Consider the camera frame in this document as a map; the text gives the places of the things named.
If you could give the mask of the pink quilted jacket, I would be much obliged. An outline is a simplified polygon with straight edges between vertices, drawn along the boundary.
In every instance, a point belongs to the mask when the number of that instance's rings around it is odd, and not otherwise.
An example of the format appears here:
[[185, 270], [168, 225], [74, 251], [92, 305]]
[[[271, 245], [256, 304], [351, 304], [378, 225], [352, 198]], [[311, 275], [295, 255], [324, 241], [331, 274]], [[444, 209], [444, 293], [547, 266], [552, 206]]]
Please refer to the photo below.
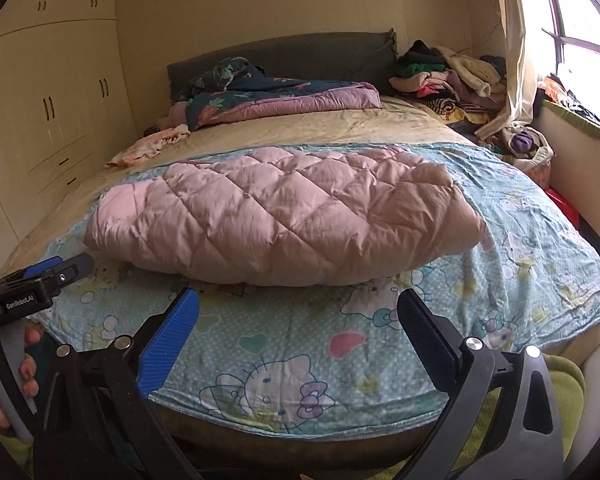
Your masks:
[[407, 151], [260, 148], [110, 188], [84, 242], [196, 281], [304, 287], [386, 278], [485, 232], [445, 166]]

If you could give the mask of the bag of clothes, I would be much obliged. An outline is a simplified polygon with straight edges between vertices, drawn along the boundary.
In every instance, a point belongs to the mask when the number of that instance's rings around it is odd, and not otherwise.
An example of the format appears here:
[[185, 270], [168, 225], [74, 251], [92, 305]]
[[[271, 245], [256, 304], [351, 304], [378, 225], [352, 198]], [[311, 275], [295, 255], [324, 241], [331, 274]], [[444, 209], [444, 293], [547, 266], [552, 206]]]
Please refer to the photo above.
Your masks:
[[495, 140], [501, 159], [523, 172], [543, 190], [550, 187], [555, 153], [543, 133], [529, 126], [505, 127]]

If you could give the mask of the pile of mixed clothes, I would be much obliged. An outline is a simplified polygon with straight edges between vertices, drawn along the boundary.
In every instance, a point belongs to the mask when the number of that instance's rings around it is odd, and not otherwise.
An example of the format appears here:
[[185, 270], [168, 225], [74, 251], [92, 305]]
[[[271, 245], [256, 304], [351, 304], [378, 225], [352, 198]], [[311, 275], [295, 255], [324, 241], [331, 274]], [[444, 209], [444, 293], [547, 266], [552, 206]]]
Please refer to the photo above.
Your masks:
[[389, 84], [448, 125], [483, 126], [498, 116], [507, 98], [506, 62], [501, 56], [473, 58], [446, 47], [414, 41], [396, 60]]

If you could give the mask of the green sleeve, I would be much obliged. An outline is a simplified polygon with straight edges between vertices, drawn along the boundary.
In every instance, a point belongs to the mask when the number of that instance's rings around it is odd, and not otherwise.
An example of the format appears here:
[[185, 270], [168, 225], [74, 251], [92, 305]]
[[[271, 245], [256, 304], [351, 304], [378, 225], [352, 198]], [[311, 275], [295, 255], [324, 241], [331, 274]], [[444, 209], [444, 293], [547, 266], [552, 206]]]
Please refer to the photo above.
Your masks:
[[[142, 354], [110, 347], [57, 352], [34, 421], [37, 479], [197, 479], [140, 388]], [[449, 401], [399, 479], [560, 479], [562, 421], [537, 348], [460, 348], [460, 368], [426, 370]]]

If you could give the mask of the cream wardrobe with drawers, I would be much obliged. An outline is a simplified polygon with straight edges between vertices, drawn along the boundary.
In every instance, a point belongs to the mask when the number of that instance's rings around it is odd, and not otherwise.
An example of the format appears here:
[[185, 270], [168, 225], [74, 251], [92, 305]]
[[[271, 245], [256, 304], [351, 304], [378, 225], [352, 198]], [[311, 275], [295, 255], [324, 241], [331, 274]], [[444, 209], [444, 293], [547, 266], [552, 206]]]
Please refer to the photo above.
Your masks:
[[69, 192], [137, 138], [114, 0], [0, 11], [0, 270]]

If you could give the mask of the peach white small garment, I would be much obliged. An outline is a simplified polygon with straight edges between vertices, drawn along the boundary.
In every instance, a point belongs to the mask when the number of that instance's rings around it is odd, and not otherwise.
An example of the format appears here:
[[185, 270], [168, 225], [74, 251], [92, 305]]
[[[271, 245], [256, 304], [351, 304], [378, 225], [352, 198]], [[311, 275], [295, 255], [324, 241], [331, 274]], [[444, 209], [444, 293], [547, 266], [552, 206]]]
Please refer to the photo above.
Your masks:
[[189, 136], [190, 131], [186, 125], [178, 125], [174, 128], [151, 133], [114, 155], [109, 162], [106, 162], [105, 167], [129, 168], [138, 166], [157, 157], [167, 146], [177, 144]]

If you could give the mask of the blue Hello Kitty sheet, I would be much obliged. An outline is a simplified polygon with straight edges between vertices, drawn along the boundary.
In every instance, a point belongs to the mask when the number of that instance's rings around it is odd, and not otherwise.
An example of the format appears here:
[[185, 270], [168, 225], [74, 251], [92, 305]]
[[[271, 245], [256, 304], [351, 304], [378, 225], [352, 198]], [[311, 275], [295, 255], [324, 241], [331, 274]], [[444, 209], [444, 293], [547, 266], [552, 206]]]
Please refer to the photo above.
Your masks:
[[486, 220], [481, 245], [352, 286], [197, 283], [198, 320], [151, 400], [246, 434], [378, 437], [432, 422], [446, 401], [399, 322], [405, 289], [494, 350], [556, 349], [600, 326], [600, 256], [536, 184], [483, 148], [412, 153], [449, 170]]

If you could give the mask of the pink pillow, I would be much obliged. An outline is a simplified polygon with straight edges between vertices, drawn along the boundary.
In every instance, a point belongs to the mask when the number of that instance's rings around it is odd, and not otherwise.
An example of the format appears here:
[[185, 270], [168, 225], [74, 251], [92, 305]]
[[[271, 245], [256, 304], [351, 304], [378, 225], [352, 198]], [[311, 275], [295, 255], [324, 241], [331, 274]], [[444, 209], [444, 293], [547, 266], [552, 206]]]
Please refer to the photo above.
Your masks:
[[168, 114], [163, 118], [160, 118], [156, 122], [156, 126], [159, 130], [166, 130], [176, 128], [180, 125], [188, 126], [186, 118], [186, 110], [188, 107], [187, 101], [176, 102], [170, 107]]

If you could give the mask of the dark floral pink quilt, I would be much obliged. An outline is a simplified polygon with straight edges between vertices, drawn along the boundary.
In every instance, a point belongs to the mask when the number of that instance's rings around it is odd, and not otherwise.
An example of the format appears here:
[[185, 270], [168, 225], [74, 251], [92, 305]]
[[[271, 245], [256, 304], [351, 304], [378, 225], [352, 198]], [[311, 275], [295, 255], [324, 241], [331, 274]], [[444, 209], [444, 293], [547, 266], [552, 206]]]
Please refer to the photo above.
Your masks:
[[242, 56], [194, 77], [178, 100], [192, 131], [265, 117], [381, 107], [380, 94], [369, 82], [268, 76]]

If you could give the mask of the cream curtain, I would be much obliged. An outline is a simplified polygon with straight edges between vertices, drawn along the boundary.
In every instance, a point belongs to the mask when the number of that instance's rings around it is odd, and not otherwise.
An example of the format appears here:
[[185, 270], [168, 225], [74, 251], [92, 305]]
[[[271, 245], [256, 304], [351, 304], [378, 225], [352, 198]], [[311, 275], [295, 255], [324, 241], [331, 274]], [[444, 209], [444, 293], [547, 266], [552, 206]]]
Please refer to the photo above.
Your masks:
[[480, 141], [508, 126], [530, 124], [536, 92], [539, 40], [532, 0], [498, 0], [504, 30], [507, 84], [505, 104], [486, 125], [477, 130]]

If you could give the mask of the beige bed sheet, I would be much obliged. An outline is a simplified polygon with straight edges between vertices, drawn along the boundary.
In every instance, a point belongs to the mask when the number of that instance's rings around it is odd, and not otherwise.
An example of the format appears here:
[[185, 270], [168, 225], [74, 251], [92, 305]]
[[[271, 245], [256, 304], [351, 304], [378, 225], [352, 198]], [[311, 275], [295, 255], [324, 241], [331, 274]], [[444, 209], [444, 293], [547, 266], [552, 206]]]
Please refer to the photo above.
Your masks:
[[180, 160], [270, 145], [421, 144], [452, 142], [471, 146], [468, 139], [433, 118], [417, 104], [384, 96], [372, 110], [334, 110], [265, 117], [222, 124], [192, 133], [167, 146], [158, 156], [131, 168], [95, 172], [60, 200], [20, 242], [0, 269], [0, 278], [41, 260], [55, 238], [64, 235], [87, 214], [100, 194], [118, 182]]

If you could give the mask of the dark grey headboard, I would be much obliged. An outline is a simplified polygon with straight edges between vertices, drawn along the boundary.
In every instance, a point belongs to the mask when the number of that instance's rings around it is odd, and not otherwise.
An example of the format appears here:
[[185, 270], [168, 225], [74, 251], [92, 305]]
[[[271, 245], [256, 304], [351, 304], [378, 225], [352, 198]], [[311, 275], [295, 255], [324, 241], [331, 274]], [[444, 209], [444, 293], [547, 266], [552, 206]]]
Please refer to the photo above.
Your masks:
[[241, 56], [268, 76], [366, 81], [389, 94], [398, 58], [396, 32], [316, 32], [248, 42], [166, 66], [170, 101], [196, 76], [226, 58]]

